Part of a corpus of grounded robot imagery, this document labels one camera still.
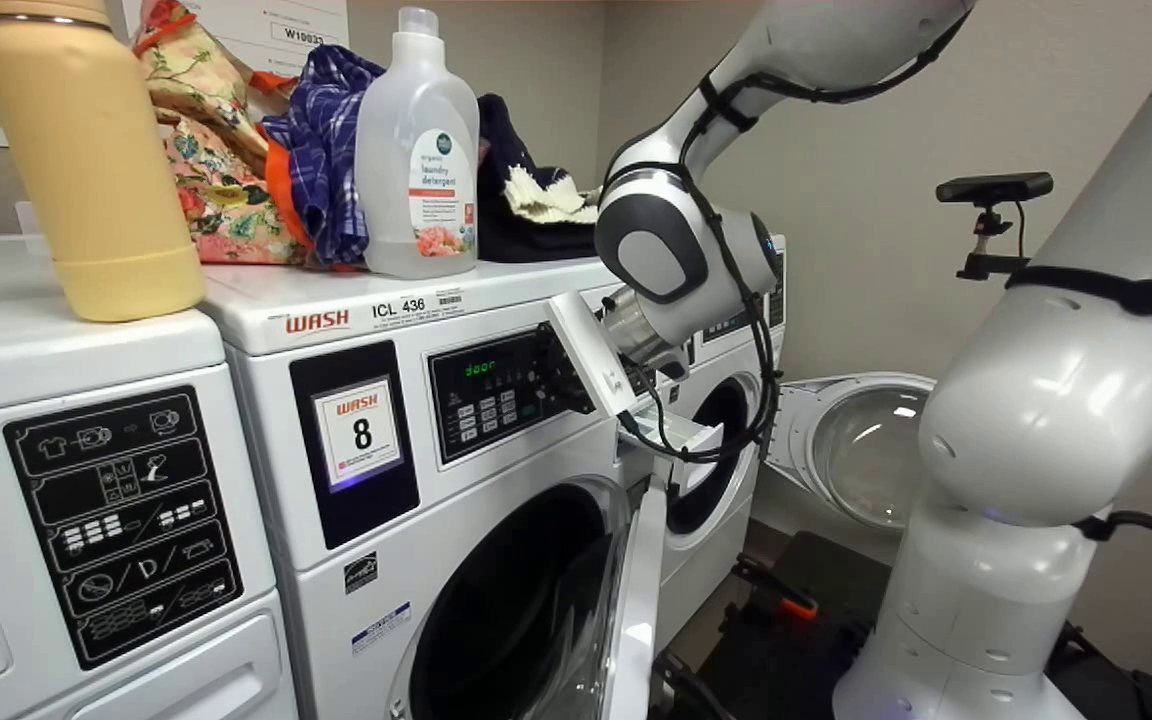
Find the blue cloth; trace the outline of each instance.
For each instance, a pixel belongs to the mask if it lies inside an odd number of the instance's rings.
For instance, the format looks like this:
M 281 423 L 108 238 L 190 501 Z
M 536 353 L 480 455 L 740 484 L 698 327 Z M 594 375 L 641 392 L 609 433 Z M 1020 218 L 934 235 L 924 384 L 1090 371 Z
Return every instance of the blue cloth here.
M 338 49 L 308 52 L 287 113 L 258 126 L 291 156 L 291 203 L 311 235 L 311 268 L 362 268 L 366 218 L 356 193 L 356 123 L 384 69 Z

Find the white bottle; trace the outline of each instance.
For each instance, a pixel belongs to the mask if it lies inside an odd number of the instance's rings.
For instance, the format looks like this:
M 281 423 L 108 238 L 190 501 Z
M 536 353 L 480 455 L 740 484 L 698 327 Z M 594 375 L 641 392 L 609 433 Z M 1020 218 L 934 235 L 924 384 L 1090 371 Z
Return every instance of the white bottle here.
M 356 186 L 377 275 L 446 275 L 477 262 L 480 102 L 445 69 L 440 19 L 399 9 L 391 69 L 356 126 Z

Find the bottle cap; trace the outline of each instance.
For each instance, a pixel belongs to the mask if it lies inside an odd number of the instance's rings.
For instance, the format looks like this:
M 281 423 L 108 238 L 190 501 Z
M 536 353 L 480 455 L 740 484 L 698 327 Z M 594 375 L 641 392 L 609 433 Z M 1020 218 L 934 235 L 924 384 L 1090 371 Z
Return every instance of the bottle cap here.
M 399 9 L 399 31 L 440 36 L 440 14 L 429 9 Z
M 0 14 L 66 14 L 108 25 L 103 0 L 0 0 Z

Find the robotic hand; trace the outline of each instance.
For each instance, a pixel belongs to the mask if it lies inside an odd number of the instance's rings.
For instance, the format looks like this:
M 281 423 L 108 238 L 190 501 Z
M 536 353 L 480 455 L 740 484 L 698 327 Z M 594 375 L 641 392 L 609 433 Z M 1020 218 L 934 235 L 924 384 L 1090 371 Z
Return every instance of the robotic hand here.
M 774 284 L 763 229 L 714 211 L 698 171 L 778 96 L 847 102 L 895 86 L 968 10 L 973 0 L 768 0 L 677 115 L 613 159 L 594 245 L 626 290 L 601 319 L 578 296 L 550 299 L 601 413 L 635 427 L 625 364 L 655 371 L 710 319 L 755 323 L 753 290 Z M 1073 522 L 1152 455 L 1152 99 L 934 384 L 921 446 L 930 484 L 834 717 L 1074 717 L 1045 679 L 1090 563 Z

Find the wall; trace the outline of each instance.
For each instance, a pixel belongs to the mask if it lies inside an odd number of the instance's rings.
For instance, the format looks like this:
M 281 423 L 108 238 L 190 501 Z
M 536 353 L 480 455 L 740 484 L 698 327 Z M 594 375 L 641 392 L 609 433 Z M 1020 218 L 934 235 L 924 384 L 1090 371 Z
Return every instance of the wall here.
M 602 156 L 698 80 L 755 0 L 609 2 Z M 1152 86 L 1152 2 L 978 0 L 934 69 L 852 106 L 774 106 L 709 175 L 714 198 L 789 231 L 789 375 L 908 366 L 934 375 L 999 284 L 950 280 L 973 211 L 947 175 L 1045 168 L 1038 245 Z M 1152 508 L 1152 471 L 1128 493 Z M 1081 599 L 1087 630 L 1152 667 L 1152 534 L 1125 532 Z
M 388 63 L 399 0 L 347 0 L 350 43 Z M 594 175 L 601 146 L 601 0 L 429 0 L 440 10 L 446 63 L 477 91 L 499 91 L 536 159 Z M 0 231 L 16 231 L 18 184 L 0 146 Z

